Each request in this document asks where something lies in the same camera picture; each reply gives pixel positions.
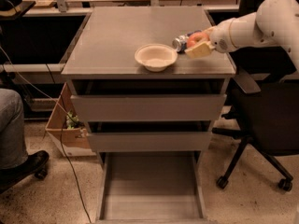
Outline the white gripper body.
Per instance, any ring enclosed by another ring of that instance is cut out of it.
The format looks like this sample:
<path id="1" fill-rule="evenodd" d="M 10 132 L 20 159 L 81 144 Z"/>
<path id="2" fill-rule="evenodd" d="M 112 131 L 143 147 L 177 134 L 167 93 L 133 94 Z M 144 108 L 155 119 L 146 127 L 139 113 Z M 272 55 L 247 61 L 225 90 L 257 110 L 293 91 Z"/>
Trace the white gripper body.
<path id="1" fill-rule="evenodd" d="M 215 50 L 221 53 L 234 50 L 234 45 L 230 37 L 230 27 L 233 19 L 220 22 L 213 26 L 209 39 Z"/>

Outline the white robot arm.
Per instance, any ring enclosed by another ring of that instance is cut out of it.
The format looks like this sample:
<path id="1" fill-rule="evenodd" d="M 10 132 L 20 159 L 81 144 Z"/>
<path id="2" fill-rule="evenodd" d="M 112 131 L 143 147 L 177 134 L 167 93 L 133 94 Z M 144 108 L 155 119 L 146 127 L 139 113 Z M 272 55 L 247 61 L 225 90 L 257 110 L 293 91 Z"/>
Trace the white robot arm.
<path id="1" fill-rule="evenodd" d="M 256 12 L 231 18 L 192 34 L 185 53 L 190 58 L 254 47 L 282 47 L 299 70 L 299 3 L 264 0 Z"/>

